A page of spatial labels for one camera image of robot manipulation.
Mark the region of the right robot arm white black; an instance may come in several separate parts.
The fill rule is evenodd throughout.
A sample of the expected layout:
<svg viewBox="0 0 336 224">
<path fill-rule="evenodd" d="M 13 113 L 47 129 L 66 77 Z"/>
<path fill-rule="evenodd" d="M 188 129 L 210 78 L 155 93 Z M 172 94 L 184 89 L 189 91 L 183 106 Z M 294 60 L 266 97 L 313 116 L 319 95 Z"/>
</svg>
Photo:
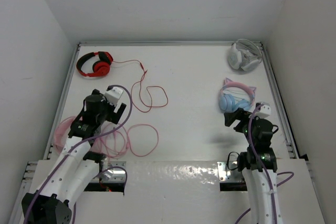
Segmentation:
<svg viewBox="0 0 336 224">
<path fill-rule="evenodd" d="M 248 141 L 247 151 L 241 152 L 237 169 L 245 180 L 251 213 L 251 223 L 283 223 L 277 192 L 277 159 L 271 146 L 276 126 L 256 115 L 238 109 L 224 113 L 225 126 L 238 124 L 234 130 Z"/>
</svg>

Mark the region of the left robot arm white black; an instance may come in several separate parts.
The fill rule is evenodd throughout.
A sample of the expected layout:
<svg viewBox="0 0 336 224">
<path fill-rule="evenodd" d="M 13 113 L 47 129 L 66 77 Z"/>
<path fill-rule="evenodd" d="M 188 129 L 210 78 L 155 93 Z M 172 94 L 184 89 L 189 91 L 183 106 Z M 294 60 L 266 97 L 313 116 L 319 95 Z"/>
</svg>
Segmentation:
<svg viewBox="0 0 336 224">
<path fill-rule="evenodd" d="M 75 219 L 79 196 L 104 173 L 104 155 L 91 152 L 95 140 L 104 136 L 102 125 L 111 122 L 121 128 L 125 109 L 133 108 L 132 104 L 118 105 L 124 92 L 128 92 L 125 87 L 111 85 L 105 93 L 94 89 L 83 100 L 52 170 L 34 193 L 26 193 L 22 199 L 24 223 L 70 223 Z"/>
</svg>

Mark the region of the blue pink cat-ear headphones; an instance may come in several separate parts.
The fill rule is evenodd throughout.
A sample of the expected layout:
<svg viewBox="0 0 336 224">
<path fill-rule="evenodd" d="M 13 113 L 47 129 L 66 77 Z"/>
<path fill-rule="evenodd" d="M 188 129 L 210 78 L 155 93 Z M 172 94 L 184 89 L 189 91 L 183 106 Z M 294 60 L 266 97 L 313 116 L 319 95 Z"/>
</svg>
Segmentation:
<svg viewBox="0 0 336 224">
<path fill-rule="evenodd" d="M 238 88 L 244 91 L 249 99 L 240 99 L 233 96 L 230 93 L 225 93 L 225 90 L 228 88 Z M 235 82 L 229 78 L 225 78 L 224 84 L 220 89 L 218 96 L 218 106 L 222 112 L 233 113 L 238 109 L 243 109 L 245 111 L 249 111 L 252 105 L 255 102 L 255 92 L 256 87 L 247 86 L 241 82 Z"/>
</svg>

